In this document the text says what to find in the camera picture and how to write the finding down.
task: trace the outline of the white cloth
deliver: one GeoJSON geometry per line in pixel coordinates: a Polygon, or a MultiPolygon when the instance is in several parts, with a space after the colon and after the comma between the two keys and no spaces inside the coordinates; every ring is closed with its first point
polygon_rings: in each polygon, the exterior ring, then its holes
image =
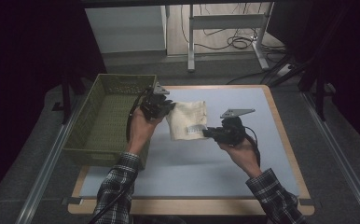
{"type": "Polygon", "coordinates": [[[205,138],[202,131],[189,133],[188,128],[194,125],[206,126],[206,103],[204,101],[176,102],[174,109],[166,116],[166,120],[173,141],[205,138]]]}

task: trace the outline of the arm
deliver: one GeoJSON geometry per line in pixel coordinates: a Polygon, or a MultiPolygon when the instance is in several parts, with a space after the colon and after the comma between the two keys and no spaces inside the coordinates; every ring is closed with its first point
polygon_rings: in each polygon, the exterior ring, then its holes
{"type": "Polygon", "coordinates": [[[297,210],[298,200],[296,196],[282,187],[271,169],[264,173],[261,172],[256,162],[256,154],[247,139],[235,147],[225,144],[218,145],[227,151],[232,160],[250,177],[246,181],[247,186],[274,223],[306,223],[305,217],[297,210]]]}
{"type": "Polygon", "coordinates": [[[97,195],[98,202],[93,214],[98,214],[110,204],[123,189],[126,189],[126,191],[96,223],[129,223],[129,213],[133,195],[132,181],[138,174],[139,155],[142,152],[145,142],[151,138],[155,128],[161,121],[162,119],[147,121],[140,109],[134,111],[128,147],[126,152],[121,154],[118,163],[110,170],[99,188],[97,195]]]}

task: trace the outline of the wall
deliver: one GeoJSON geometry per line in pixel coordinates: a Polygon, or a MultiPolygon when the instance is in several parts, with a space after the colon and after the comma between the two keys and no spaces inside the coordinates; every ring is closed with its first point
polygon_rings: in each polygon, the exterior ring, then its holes
{"type": "Polygon", "coordinates": [[[87,8],[101,53],[165,50],[165,7],[87,8]]]}

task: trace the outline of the plaid sleeve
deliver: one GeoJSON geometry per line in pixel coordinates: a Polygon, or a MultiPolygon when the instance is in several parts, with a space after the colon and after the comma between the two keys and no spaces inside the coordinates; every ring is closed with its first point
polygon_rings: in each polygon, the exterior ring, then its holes
{"type": "MultiPolygon", "coordinates": [[[[102,182],[97,195],[97,204],[93,212],[99,213],[110,204],[122,189],[129,185],[138,172],[139,157],[125,152],[121,154],[118,163],[110,170],[105,180],[102,182]]],[[[130,210],[133,195],[131,186],[96,223],[116,223],[124,224],[130,221],[130,210]]]]}
{"type": "Polygon", "coordinates": [[[306,223],[305,217],[297,210],[297,197],[282,187],[272,169],[256,178],[250,178],[246,185],[274,223],[306,223]]]}

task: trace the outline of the green basket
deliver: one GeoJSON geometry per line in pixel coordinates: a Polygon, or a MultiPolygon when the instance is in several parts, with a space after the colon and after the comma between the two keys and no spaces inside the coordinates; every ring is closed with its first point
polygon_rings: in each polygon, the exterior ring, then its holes
{"type": "MultiPolygon", "coordinates": [[[[100,74],[76,118],[63,147],[78,165],[113,166],[127,147],[126,129],[133,101],[154,86],[155,75],[100,74]]],[[[149,142],[140,155],[145,168],[149,142]]]]}

